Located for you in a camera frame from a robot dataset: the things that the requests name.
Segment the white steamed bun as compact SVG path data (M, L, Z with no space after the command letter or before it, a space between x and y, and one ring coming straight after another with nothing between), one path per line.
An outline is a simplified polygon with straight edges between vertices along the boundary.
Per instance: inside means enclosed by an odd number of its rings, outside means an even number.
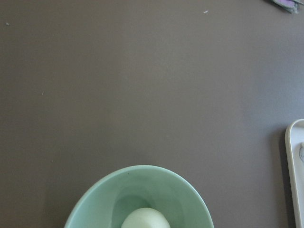
M170 228L162 213L152 208L140 208L127 216L122 228Z

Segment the light green ceramic bowl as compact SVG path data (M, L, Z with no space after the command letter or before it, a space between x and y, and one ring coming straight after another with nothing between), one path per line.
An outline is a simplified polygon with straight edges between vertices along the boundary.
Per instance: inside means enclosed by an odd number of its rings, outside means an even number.
M180 175L158 166L135 165L95 183L77 202L66 228L119 228L136 209L159 211L172 228L212 228L199 193Z

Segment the cream rabbit tray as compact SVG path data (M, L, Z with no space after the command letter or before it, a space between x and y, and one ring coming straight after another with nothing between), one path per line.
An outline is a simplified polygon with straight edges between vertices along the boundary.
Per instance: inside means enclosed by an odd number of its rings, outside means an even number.
M304 121L291 123L285 132L285 146L292 191L295 224L304 226Z

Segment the grey folded cloth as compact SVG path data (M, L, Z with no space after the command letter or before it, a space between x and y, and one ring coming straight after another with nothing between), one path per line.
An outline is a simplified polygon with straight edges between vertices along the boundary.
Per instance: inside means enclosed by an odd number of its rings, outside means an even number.
M303 3L298 0L271 0L271 1L290 13L297 13L299 5L303 5Z

